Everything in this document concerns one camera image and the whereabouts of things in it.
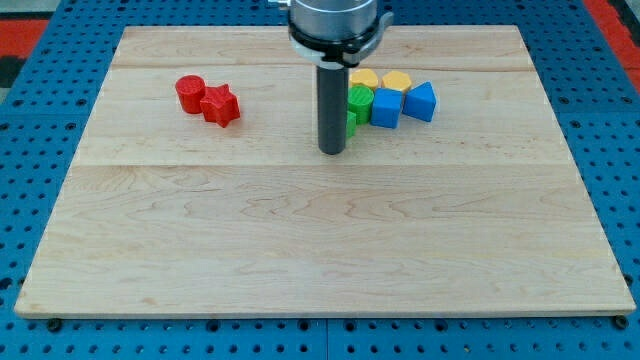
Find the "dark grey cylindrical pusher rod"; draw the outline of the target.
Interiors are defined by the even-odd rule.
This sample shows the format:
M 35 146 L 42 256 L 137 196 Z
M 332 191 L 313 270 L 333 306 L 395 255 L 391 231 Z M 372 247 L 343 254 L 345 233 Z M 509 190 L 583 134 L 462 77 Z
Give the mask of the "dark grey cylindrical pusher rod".
M 318 147 L 328 155 L 346 146 L 348 70 L 316 68 Z

